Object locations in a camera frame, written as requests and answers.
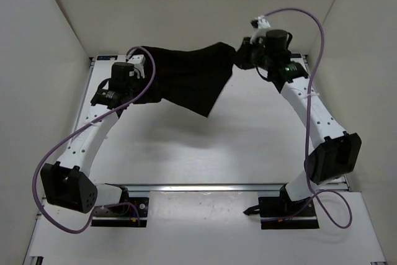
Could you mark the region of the black skirt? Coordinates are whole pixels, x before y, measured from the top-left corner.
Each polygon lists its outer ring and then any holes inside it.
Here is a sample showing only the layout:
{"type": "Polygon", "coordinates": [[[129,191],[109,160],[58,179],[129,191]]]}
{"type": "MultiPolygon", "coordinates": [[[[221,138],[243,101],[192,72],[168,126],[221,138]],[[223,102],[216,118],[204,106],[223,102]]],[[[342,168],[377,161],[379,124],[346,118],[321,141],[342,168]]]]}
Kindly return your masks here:
{"type": "Polygon", "coordinates": [[[135,103],[157,103],[165,99],[208,117],[232,76],[236,50],[223,42],[192,51],[145,48],[156,63],[156,76],[135,103]]]}

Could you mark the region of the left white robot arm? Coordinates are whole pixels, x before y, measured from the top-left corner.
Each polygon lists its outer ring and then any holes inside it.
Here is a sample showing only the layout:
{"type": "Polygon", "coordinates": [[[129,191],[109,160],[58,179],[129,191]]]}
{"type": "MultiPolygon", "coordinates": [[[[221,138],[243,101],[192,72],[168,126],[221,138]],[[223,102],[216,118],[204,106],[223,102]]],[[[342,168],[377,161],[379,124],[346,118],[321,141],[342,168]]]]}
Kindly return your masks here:
{"type": "Polygon", "coordinates": [[[43,162],[36,170],[49,204],[89,213],[97,205],[108,205],[116,214],[125,213],[130,199],[120,186],[94,184],[89,175],[97,152],[110,129],[132,103],[151,102],[155,68],[143,55],[116,61],[110,77],[97,87],[81,128],[67,149],[53,163],[43,162]]]}

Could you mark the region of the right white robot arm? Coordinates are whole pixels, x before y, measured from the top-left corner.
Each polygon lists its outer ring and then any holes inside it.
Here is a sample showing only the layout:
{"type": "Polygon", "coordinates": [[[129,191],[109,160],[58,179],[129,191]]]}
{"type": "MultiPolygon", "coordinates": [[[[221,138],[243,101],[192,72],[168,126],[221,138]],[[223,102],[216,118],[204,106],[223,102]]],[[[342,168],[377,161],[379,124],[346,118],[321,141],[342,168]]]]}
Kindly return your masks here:
{"type": "Polygon", "coordinates": [[[285,30],[259,29],[243,39],[236,59],[242,70],[265,70],[261,78],[275,86],[306,128],[304,170],[280,189],[275,200],[283,217],[309,204],[324,183],[351,173],[362,144],[359,135],[348,133],[322,103],[305,66],[288,49],[291,41],[285,30]]]}

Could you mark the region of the left blue corner label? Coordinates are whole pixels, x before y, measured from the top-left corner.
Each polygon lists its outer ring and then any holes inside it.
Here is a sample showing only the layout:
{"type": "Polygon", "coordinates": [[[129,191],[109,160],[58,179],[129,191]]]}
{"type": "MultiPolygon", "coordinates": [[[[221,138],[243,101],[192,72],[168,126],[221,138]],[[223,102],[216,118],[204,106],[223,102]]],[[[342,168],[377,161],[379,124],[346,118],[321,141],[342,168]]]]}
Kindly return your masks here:
{"type": "Polygon", "coordinates": [[[117,59],[118,59],[117,55],[99,55],[96,58],[97,61],[113,61],[117,59]]]}

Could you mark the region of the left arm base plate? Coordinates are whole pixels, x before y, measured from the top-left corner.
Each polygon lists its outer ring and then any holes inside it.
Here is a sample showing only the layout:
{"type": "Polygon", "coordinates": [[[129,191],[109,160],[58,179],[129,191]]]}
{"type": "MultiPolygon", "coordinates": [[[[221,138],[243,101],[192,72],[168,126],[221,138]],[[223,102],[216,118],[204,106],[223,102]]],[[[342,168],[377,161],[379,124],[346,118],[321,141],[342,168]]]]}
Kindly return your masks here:
{"type": "Polygon", "coordinates": [[[91,221],[92,227],[146,228],[148,221],[149,197],[124,199],[130,205],[96,210],[91,221]]]}

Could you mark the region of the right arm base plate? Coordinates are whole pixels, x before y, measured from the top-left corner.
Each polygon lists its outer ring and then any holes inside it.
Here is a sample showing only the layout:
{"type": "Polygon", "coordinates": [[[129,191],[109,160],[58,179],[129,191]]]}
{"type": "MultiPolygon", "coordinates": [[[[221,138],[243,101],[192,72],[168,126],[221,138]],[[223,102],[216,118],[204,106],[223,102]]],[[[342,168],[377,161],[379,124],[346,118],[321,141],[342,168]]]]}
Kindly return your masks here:
{"type": "Polygon", "coordinates": [[[314,203],[288,204],[281,197],[259,197],[262,230],[315,230],[319,228],[314,203]]]}

